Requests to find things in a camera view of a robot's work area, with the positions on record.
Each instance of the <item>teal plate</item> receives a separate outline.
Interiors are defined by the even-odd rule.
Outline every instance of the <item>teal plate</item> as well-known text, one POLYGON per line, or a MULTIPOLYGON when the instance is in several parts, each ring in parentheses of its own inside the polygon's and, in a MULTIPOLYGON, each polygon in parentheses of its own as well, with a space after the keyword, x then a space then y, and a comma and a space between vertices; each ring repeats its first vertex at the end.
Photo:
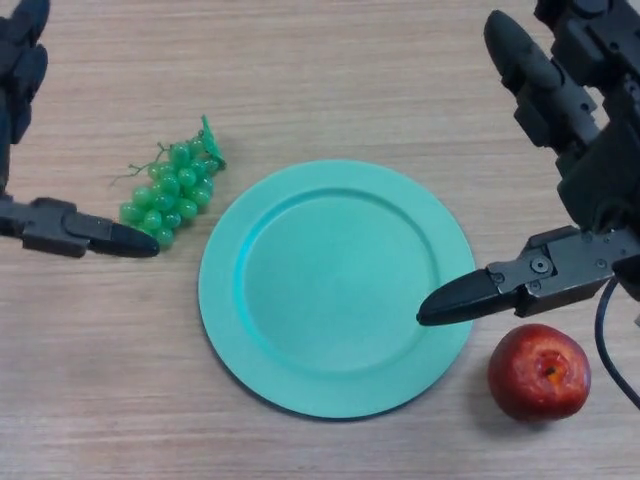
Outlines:
POLYGON ((386 412, 431 386, 472 322, 421 327, 438 286, 472 271, 462 229, 393 170, 322 160, 281 170, 227 210, 206 246, 198 295, 227 369, 299 414, 386 412))

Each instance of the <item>red apple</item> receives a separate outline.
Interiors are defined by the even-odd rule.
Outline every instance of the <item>red apple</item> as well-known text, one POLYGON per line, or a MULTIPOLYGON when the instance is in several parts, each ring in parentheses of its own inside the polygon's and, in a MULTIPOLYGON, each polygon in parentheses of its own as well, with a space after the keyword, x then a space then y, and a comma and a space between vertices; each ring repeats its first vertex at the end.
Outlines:
POLYGON ((591 368, 572 338, 547 325, 511 330, 498 343, 488 370, 500 409, 518 421, 560 420, 577 413, 591 389, 591 368))

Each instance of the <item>wooden table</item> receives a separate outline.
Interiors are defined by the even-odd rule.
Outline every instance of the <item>wooden table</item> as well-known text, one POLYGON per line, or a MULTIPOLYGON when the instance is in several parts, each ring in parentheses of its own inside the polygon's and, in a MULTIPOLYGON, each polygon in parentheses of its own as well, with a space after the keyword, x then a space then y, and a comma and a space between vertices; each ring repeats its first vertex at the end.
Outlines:
MULTIPOLYGON (((478 265, 569 223, 553 153, 513 120, 486 53, 494 8, 549 47, 526 1, 54 1, 42 39, 50 68, 12 155, 17 200, 49 195, 116 216, 142 179, 112 178, 153 159, 156 142, 194 134, 202 114, 230 167, 210 213, 151 261, 69 260, 0 241, 1 477, 637 478, 640 416, 596 354, 597 300, 535 319, 578 340, 593 367, 584 409, 542 431, 499 413, 484 380, 493 347, 522 323, 511 313, 477 322, 428 394, 358 423, 257 402, 203 333, 196 278, 209 234, 241 192, 287 165, 342 157, 410 175, 459 219, 478 265)), ((636 314, 619 292, 606 331, 640 386, 636 314)))

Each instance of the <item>plastic grapes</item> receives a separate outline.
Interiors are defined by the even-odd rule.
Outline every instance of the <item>plastic grapes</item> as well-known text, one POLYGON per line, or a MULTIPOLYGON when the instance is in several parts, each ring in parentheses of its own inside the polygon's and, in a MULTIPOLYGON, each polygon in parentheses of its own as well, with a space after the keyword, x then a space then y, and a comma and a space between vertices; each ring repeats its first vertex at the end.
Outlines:
POLYGON ((134 188, 131 199, 120 206, 120 222, 152 235, 163 249, 173 245, 176 230, 202 213, 213 197, 213 177, 227 166, 209 122, 189 140, 160 147, 157 158, 135 172, 147 170, 148 186, 134 188), (166 161, 160 161, 163 154, 166 161))

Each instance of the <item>black cable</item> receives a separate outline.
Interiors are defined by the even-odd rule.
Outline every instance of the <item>black cable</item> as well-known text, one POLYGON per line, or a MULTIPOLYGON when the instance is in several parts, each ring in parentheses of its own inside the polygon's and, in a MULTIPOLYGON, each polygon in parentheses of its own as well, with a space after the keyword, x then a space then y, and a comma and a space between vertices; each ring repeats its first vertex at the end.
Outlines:
POLYGON ((607 353, 607 347, 604 343, 604 317, 607 313, 607 306, 609 305, 609 300, 611 300, 611 295, 618 285, 618 281, 613 278, 609 281, 604 291, 602 292, 602 296, 600 297, 600 302, 598 303, 598 310, 596 311, 596 321, 595 321, 595 337, 596 337, 596 347, 598 348, 598 354, 600 355, 600 360, 604 364, 604 368, 607 369, 609 375, 616 385, 620 387, 620 389, 624 392, 624 394, 631 400, 631 402, 640 410, 640 396, 635 392, 631 385, 627 383, 627 381, 622 377, 618 369, 615 367, 613 362, 611 361, 611 357, 607 353))

